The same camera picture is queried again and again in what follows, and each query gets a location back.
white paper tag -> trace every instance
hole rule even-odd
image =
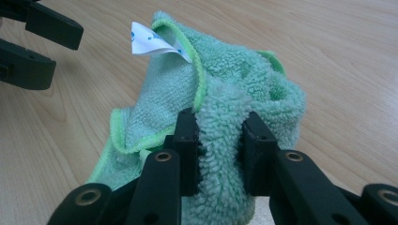
[[[154,31],[137,22],[131,24],[131,53],[137,55],[177,53],[187,62],[192,62],[178,39],[171,46]]]

microfiber cloth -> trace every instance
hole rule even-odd
[[[110,137],[88,182],[117,189],[138,177],[147,155],[174,133],[178,112],[192,107],[203,180],[198,194],[182,199],[182,224],[247,224],[254,197],[245,193],[237,162],[242,123],[256,111],[279,146],[292,149],[305,94],[272,52],[224,43],[161,11],[151,28],[166,41],[177,39],[191,63],[177,53],[151,56],[137,103],[112,111]]]

wooden surface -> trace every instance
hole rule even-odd
[[[297,149],[333,183],[398,187],[398,3],[394,0],[45,0],[84,27],[75,52],[4,20],[0,38],[51,57],[53,85],[0,83],[0,224],[45,224],[99,159],[113,108],[134,105],[147,57],[131,21],[164,10],[226,42],[273,50],[307,93]]]

